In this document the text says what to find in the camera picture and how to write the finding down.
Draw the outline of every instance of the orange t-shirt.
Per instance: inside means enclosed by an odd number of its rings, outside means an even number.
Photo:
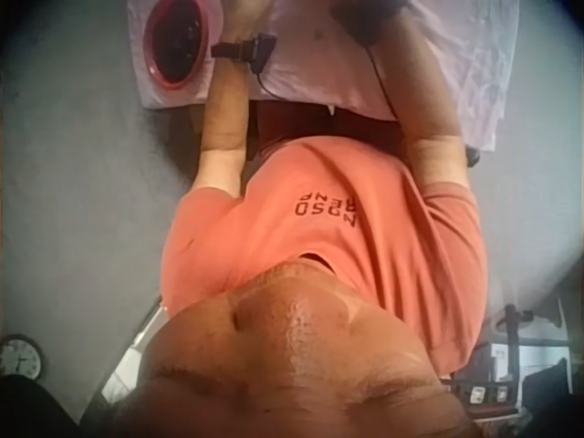
[[[163,304],[176,315],[304,254],[415,329],[439,375],[468,361],[486,303],[475,198],[454,183],[420,192],[399,160],[344,138],[286,143],[243,198],[184,196],[162,260]]]

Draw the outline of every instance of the red bowl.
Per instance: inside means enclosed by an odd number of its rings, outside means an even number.
[[[209,27],[207,22],[207,14],[205,13],[202,4],[203,0],[188,0],[193,2],[200,18],[199,27],[201,29],[201,39],[199,41],[199,51],[197,53],[197,58],[193,63],[191,71],[183,80],[178,82],[170,82],[167,80],[167,78],[164,77],[154,59],[154,29],[161,22],[161,20],[165,18],[167,14],[169,14],[172,8],[172,3],[174,1],[175,0],[160,0],[152,9],[152,12],[148,17],[148,21],[146,22],[146,29],[144,30],[143,46],[146,68],[148,69],[151,78],[154,79],[154,81],[164,89],[180,89],[193,80],[193,78],[197,75],[203,66],[209,41]]]

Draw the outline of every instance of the wire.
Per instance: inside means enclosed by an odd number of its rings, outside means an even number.
[[[257,75],[255,75],[255,77],[257,78],[257,83],[259,84],[259,86],[262,88],[263,91],[265,91],[267,94],[269,94],[270,96],[272,96],[273,98],[275,98],[277,100],[287,101],[287,99],[281,98],[277,94],[274,94],[272,91],[267,89],[266,86],[264,85],[264,81],[262,80],[261,75],[257,74]]]
[[[393,105],[391,104],[391,100],[387,94],[387,90],[385,89],[385,87],[383,87],[383,79],[381,78],[381,73],[377,67],[377,63],[375,62],[375,58],[373,57],[373,54],[371,53],[371,50],[368,47],[365,47],[365,51],[367,52],[367,56],[369,57],[369,61],[371,61],[371,65],[373,66],[373,70],[375,70],[375,76],[377,77],[377,80],[380,83],[380,88],[381,88],[381,91],[383,92],[383,97],[385,98],[385,101],[387,102],[387,106],[390,107],[391,112],[393,113],[394,116],[396,116],[395,109],[393,108]]]

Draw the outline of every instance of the gray floor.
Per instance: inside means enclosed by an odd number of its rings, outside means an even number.
[[[522,6],[499,152],[473,171],[490,313],[561,293],[576,321],[582,45],[548,2]],[[47,1],[4,69],[5,332],[39,342],[43,384],[78,419],[158,296],[163,239],[193,172],[192,154],[178,160],[187,117],[141,109],[124,0]]]

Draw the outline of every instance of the hand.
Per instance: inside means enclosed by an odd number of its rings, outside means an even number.
[[[224,34],[251,37],[269,15],[274,0],[222,0]]]

